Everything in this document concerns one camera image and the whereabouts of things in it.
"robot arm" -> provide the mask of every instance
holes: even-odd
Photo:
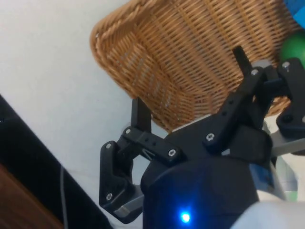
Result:
[[[149,109],[132,103],[132,123],[101,149],[100,206],[123,223],[143,212],[143,228],[229,228],[257,190],[284,198],[271,159],[305,148],[305,70],[298,59],[277,69],[252,68],[233,50],[244,79],[218,113],[170,133],[151,133]],[[290,104],[277,118],[279,132],[262,130],[273,100]],[[132,183],[132,160],[150,160],[141,187]]]

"black plastic bracket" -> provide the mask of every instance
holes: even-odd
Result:
[[[291,103],[278,116],[276,123],[282,135],[289,138],[305,137],[305,70],[297,58],[289,59],[278,67],[288,86]]]

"green ball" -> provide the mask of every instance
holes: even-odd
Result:
[[[281,61],[293,57],[299,58],[305,68],[305,31],[290,35],[283,43],[280,52]]]

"black panel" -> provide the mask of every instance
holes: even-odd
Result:
[[[63,222],[60,163],[0,96],[0,163]],[[67,173],[69,228],[111,229],[107,218]]]

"gray metal part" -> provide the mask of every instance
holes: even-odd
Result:
[[[305,138],[293,140],[284,138],[280,131],[270,135],[273,142],[272,156],[295,153],[305,149]]]
[[[141,191],[141,187],[140,185],[136,185],[136,192],[131,201],[122,205],[119,209],[114,211],[114,214],[117,215],[119,218],[125,218],[136,209],[141,208],[143,205],[143,200],[144,194]]]

